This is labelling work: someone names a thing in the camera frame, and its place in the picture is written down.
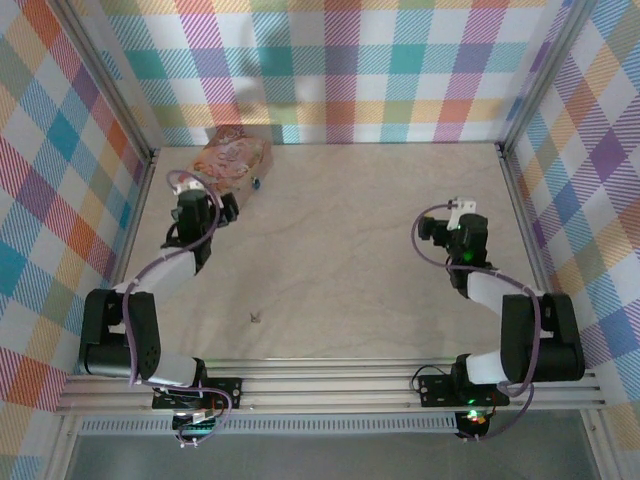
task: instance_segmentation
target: purple cable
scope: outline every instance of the purple cable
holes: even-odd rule
[[[135,334],[133,333],[133,328],[131,327],[131,317],[129,316],[129,296],[131,295],[131,292],[133,291],[134,288],[136,288],[136,285],[138,285],[140,281],[155,267],[157,267],[161,263],[171,258],[174,258],[174,257],[177,257],[178,255],[183,254],[184,252],[193,250],[194,248],[197,248],[201,244],[206,242],[209,238],[211,238],[213,233],[216,231],[218,222],[220,221],[221,202],[218,197],[218,194],[215,191],[213,191],[213,189],[209,185],[202,182],[202,180],[200,180],[193,173],[187,172],[184,170],[171,170],[169,173],[167,173],[167,183],[169,184],[171,189],[174,191],[176,190],[176,187],[173,185],[173,183],[171,183],[171,177],[174,175],[187,175],[188,177],[191,177],[194,180],[197,180],[198,182],[200,182],[204,187],[205,191],[211,197],[212,201],[216,203],[216,207],[217,207],[216,215],[215,215],[215,218],[213,219],[213,224],[200,239],[196,240],[192,244],[187,245],[186,247],[180,250],[170,253],[165,257],[156,258],[153,262],[151,262],[149,265],[144,267],[140,271],[140,273],[138,273],[138,275],[134,277],[131,283],[127,285],[127,289],[125,290],[124,296],[122,297],[122,320],[124,321],[124,324],[126,327],[125,334],[127,335],[127,342],[129,343],[129,353],[131,355],[131,375],[129,376],[129,386],[133,386],[136,383],[136,380],[138,379],[138,350],[136,347]]]
[[[531,290],[531,288],[518,282],[517,280],[507,275],[504,275],[502,273],[499,273],[496,270],[488,270],[485,268],[472,267],[468,265],[448,265],[446,263],[436,262],[435,260],[430,259],[424,253],[422,253],[422,251],[418,247],[418,242],[416,241],[416,230],[418,229],[420,220],[424,218],[424,216],[427,215],[428,213],[434,210],[442,209],[442,208],[449,209],[451,208],[451,206],[449,204],[434,205],[433,207],[427,208],[420,215],[418,215],[416,220],[413,222],[413,226],[411,227],[411,244],[413,245],[414,250],[420,256],[420,258],[429,262],[431,265],[444,268],[446,270],[466,270],[469,272],[479,272],[485,275],[492,275],[525,292],[527,295],[529,295],[529,297],[531,297],[531,301],[533,303],[533,312],[534,312],[533,347],[531,350],[531,361],[529,362],[529,368],[527,369],[527,373],[525,375],[524,381],[522,382],[522,385],[520,385],[520,387],[513,392],[508,389],[508,386],[510,384],[506,382],[498,384],[498,390],[500,390],[502,393],[504,393],[505,395],[511,398],[522,395],[530,386],[531,388],[529,392],[529,398],[527,399],[524,406],[522,407],[522,410],[520,410],[518,414],[509,423],[507,423],[500,429],[496,430],[495,433],[481,437],[482,439],[488,440],[489,438],[493,438],[496,435],[499,435],[500,433],[512,427],[522,417],[522,415],[525,414],[525,412],[529,408],[529,405],[531,405],[531,402],[533,400],[533,392],[534,392],[534,387],[533,387],[533,383],[531,383],[531,380],[533,379],[533,374],[535,373],[536,365],[538,364],[538,355],[540,353],[540,332],[542,330],[542,313],[540,312],[540,305],[538,304],[538,297],[536,296],[535,292]]]
[[[465,432],[460,432],[460,433],[462,433],[462,435],[467,437],[467,439],[472,439],[472,440],[475,440],[477,442],[484,442],[486,440],[489,440],[491,438],[497,437],[498,435],[506,432],[511,427],[513,427],[518,422],[518,420],[520,420],[520,418],[522,418],[522,416],[527,412],[527,410],[529,410],[529,406],[531,405],[531,402],[533,401],[533,392],[534,392],[533,383],[531,383],[529,385],[529,397],[527,398],[527,401],[524,403],[524,405],[522,406],[520,411],[518,413],[516,413],[516,416],[513,417],[510,422],[499,426],[497,429],[491,431],[490,433],[487,433],[484,437],[478,437],[478,436],[469,435],[468,433],[465,433]]]
[[[227,408],[225,409],[224,413],[222,414],[222,418],[220,419],[220,421],[216,420],[216,425],[213,428],[213,430],[211,430],[211,432],[207,433],[204,437],[201,437],[197,440],[193,440],[192,443],[188,443],[183,437],[182,437],[182,432],[180,430],[178,430],[178,438],[180,439],[180,443],[182,445],[193,445],[194,447],[197,447],[199,443],[202,443],[206,440],[208,440],[209,438],[213,437],[216,433],[216,430],[219,429],[222,425],[224,425],[225,423],[227,423],[227,421],[229,420],[229,416],[231,415],[231,411],[233,410],[233,400],[231,399],[231,395],[229,395],[227,392],[225,392],[224,390],[220,390],[218,388],[211,388],[211,387],[172,387],[169,385],[162,385],[159,383],[151,383],[151,382],[144,382],[145,385],[148,385],[150,387],[156,387],[156,388],[166,388],[168,390],[176,390],[178,392],[208,392],[208,393],[216,393],[218,395],[222,395],[224,397],[224,399],[227,401]]]

